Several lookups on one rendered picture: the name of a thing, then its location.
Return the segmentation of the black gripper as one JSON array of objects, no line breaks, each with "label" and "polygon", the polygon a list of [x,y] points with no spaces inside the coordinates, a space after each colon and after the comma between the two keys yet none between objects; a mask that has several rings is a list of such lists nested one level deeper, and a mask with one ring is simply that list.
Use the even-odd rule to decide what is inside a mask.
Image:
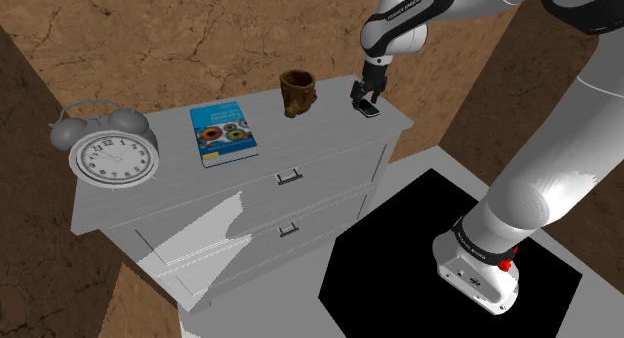
[{"label": "black gripper", "polygon": [[366,92],[372,91],[371,103],[377,103],[379,96],[385,91],[387,83],[387,68],[387,65],[376,65],[371,63],[364,64],[362,69],[363,84],[359,81],[355,81],[350,93],[354,109],[359,107],[359,104],[364,96],[363,88]]}]

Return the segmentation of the grey twin-bell alarm clock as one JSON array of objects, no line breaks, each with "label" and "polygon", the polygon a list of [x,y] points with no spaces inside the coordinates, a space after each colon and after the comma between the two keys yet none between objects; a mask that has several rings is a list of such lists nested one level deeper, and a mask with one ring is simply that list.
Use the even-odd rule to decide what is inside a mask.
[{"label": "grey twin-bell alarm clock", "polygon": [[115,109],[87,120],[66,118],[62,110],[49,127],[50,142],[67,151],[77,178],[104,189],[125,189],[152,179],[160,164],[157,138],[145,115],[107,102]]}]

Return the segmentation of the black robot stand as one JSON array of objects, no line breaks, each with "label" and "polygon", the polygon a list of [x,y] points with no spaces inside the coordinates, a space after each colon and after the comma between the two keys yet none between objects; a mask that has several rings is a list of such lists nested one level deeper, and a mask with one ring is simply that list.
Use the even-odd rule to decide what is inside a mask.
[{"label": "black robot stand", "polygon": [[430,169],[337,238],[319,298],[346,338],[588,338],[566,319],[581,273],[531,238],[504,314],[438,275],[434,238],[476,203]]}]

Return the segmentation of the brown carved wooden cup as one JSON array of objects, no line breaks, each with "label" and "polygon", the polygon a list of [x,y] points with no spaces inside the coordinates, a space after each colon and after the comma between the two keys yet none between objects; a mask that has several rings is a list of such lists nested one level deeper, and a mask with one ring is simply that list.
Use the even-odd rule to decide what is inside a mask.
[{"label": "brown carved wooden cup", "polygon": [[292,69],[283,72],[279,80],[284,115],[295,118],[306,113],[317,99],[315,77],[310,72]]}]

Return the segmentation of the black smartphone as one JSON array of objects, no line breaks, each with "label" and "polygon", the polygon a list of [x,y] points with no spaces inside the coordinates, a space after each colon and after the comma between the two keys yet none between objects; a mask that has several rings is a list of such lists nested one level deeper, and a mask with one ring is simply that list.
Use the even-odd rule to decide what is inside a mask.
[{"label": "black smartphone", "polygon": [[366,118],[376,117],[380,114],[380,111],[367,99],[362,99],[355,108],[362,113]]}]

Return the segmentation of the grey chest of drawers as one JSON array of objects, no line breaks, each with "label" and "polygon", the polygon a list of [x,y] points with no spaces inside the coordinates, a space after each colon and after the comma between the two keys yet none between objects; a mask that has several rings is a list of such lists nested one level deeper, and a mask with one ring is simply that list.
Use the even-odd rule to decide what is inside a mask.
[{"label": "grey chest of drawers", "polygon": [[367,118],[353,78],[319,81],[317,100],[287,118],[278,90],[238,98],[255,156],[206,168],[188,107],[148,115],[160,165],[110,191],[76,186],[73,233],[99,230],[190,313],[332,241],[363,217],[410,119],[386,100]]}]

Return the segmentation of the blue book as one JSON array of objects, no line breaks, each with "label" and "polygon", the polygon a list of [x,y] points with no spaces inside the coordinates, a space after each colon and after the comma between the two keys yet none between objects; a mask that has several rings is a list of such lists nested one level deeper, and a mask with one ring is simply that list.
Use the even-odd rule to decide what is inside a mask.
[{"label": "blue book", "polygon": [[205,168],[258,155],[257,142],[236,101],[192,108],[190,117]]}]

